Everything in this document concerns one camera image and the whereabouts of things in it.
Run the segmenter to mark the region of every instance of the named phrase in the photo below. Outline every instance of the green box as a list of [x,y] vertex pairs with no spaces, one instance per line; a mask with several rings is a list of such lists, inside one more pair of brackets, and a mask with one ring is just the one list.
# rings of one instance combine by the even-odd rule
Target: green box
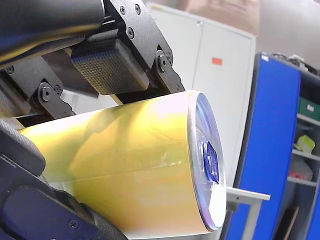
[[299,98],[299,113],[306,117],[319,120],[320,118],[320,106],[312,101],[309,101],[303,97]]

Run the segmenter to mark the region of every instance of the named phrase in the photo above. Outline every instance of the can lid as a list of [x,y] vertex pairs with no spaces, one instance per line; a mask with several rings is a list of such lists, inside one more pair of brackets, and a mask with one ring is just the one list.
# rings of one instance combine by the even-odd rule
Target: can lid
[[223,226],[227,190],[219,132],[210,104],[201,92],[191,92],[188,147],[193,187],[200,216],[209,231]]

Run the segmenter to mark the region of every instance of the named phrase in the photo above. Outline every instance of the blue cabinet side panel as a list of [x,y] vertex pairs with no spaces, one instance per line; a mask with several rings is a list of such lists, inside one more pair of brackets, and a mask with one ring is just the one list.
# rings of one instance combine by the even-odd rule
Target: blue cabinet side panel
[[[273,237],[277,215],[287,181],[294,141],[300,73],[274,59],[256,61],[256,94],[252,101],[252,122],[244,158],[240,189],[271,195],[263,202],[254,240]],[[240,240],[248,208],[239,206],[232,215],[227,240]]]
[[320,189],[317,187],[316,202],[311,217],[309,230],[306,240],[319,240],[320,239]]

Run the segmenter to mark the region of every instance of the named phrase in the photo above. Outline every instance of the blue pull tab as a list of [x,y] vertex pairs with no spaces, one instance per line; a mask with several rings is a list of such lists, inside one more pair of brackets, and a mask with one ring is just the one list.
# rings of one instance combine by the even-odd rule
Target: blue pull tab
[[218,156],[209,141],[202,144],[204,171],[209,181],[219,184]]

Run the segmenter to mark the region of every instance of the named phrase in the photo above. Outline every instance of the yellow can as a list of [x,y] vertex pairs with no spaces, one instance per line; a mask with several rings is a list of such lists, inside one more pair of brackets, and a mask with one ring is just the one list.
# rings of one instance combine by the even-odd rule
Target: yellow can
[[44,177],[129,239],[210,233],[227,205],[223,154],[206,97],[187,91],[21,131]]

